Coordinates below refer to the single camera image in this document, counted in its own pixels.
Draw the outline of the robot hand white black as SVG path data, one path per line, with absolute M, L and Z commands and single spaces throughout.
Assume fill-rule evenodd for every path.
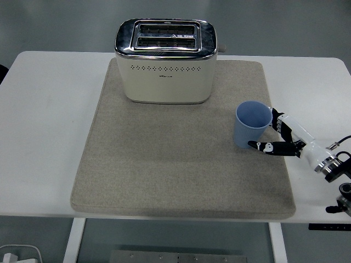
M 321 147 L 294 118 L 275 108 L 271 109 L 271 113 L 273 118 L 270 126 L 280 134 L 282 141 L 249 141 L 248 146 L 267 155 L 305 158 L 313 169 L 332 159 L 331 151 Z

